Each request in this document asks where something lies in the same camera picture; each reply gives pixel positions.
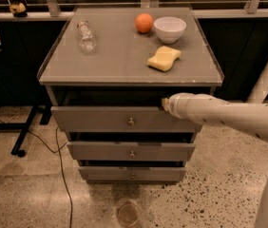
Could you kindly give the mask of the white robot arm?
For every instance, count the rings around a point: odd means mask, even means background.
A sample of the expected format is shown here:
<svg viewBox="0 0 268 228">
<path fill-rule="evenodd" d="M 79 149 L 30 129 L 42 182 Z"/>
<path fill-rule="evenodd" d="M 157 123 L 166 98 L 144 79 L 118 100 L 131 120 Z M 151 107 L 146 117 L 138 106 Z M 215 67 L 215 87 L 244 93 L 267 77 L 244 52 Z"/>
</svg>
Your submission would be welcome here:
<svg viewBox="0 0 268 228">
<path fill-rule="evenodd" d="M 179 93 L 162 100 L 163 109 L 196 124 L 224 124 L 268 143 L 268 63 L 245 103 L 229 103 L 207 94 Z M 268 228 L 268 180 L 255 228 Z"/>
</svg>

